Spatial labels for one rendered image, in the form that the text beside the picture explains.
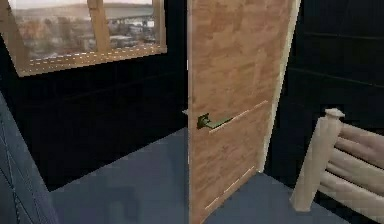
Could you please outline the light wooden room door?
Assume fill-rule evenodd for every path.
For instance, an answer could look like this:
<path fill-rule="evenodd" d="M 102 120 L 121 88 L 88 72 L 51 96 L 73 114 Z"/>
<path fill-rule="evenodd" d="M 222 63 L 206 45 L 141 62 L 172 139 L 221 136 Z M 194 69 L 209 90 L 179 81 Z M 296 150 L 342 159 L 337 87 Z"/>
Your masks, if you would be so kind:
<path fill-rule="evenodd" d="M 189 224 L 263 171 L 300 3 L 188 0 Z"/>

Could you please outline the wooden framed window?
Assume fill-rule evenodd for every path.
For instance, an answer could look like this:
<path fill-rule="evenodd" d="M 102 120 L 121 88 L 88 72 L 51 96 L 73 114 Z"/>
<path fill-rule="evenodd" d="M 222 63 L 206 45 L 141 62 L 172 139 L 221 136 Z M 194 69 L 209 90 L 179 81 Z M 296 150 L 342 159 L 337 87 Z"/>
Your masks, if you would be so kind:
<path fill-rule="evenodd" d="M 20 77 L 162 54 L 164 0 L 0 0 Z"/>

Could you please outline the pale wooden bed frame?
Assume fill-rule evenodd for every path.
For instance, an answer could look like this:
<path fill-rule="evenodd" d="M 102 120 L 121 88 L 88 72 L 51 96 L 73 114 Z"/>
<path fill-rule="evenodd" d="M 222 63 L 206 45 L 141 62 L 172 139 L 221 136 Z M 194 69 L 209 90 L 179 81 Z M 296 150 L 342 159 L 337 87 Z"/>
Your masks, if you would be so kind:
<path fill-rule="evenodd" d="M 384 135 L 344 123 L 344 116 L 330 108 L 317 120 L 290 202 L 308 212 L 321 192 L 384 224 Z"/>

